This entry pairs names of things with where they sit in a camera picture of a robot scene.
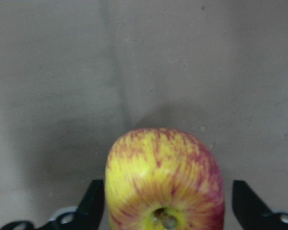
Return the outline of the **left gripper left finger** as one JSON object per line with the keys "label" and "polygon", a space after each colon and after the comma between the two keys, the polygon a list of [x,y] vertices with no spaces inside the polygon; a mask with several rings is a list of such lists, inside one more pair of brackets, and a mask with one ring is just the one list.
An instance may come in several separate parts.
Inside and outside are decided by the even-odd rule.
{"label": "left gripper left finger", "polygon": [[93,180],[79,205],[49,220],[40,230],[97,230],[104,213],[104,181]]}

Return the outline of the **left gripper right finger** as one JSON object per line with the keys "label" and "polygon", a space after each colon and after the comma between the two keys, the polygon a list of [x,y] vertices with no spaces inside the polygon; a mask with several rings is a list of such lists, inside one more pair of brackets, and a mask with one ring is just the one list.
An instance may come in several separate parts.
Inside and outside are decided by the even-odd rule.
{"label": "left gripper right finger", "polygon": [[244,230],[288,230],[288,213],[272,211],[244,180],[233,181],[231,202]]}

